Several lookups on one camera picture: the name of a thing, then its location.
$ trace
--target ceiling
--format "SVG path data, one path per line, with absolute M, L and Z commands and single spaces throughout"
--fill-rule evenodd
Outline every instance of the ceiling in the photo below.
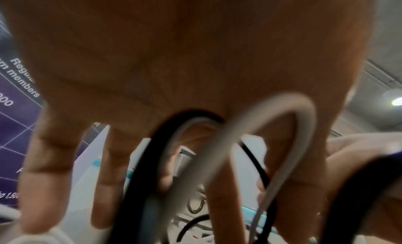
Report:
M 383 131 L 402 131 L 402 106 L 382 94 L 402 89 L 402 0 L 379 0 L 371 52 L 347 109 Z

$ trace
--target palm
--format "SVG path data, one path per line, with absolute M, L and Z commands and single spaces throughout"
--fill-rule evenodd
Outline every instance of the palm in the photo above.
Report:
M 94 225 L 106 227 L 121 200 L 129 155 L 158 123 L 189 108 L 231 118 L 263 98 L 292 90 L 315 101 L 319 126 L 304 163 L 278 197 L 277 225 L 288 242 L 308 239 L 324 194 L 325 139 L 360 70 L 370 23 L 349 26 L 347 35 L 339 31 L 366 21 L 369 2 L 354 4 L 348 13 L 342 11 L 349 10 L 348 1 L 330 5 L 331 0 L 2 1 L 48 103 L 20 179 L 27 231 L 44 231 L 63 217 L 72 155 L 90 123 L 112 127 L 93 214 Z M 340 12 L 333 20 L 328 7 Z M 321 29 L 312 30 L 317 24 Z M 272 172 L 294 130 L 288 116 L 261 131 Z M 209 136 L 208 129 L 199 128 L 182 142 L 196 150 Z M 243 224 L 230 165 L 207 196 L 217 238 L 228 230 L 225 217 L 232 217 L 231 239 L 221 236 L 242 243 L 242 231 L 232 229 Z M 222 199 L 231 201 L 225 210 Z

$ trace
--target poster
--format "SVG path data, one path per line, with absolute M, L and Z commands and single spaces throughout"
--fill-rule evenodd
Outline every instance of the poster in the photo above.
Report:
M 0 204 L 18 206 L 17 180 L 23 171 L 23 160 L 42 104 L 35 81 L 18 58 L 12 36 L 0 14 Z M 100 123 L 92 126 L 76 158 L 104 127 Z

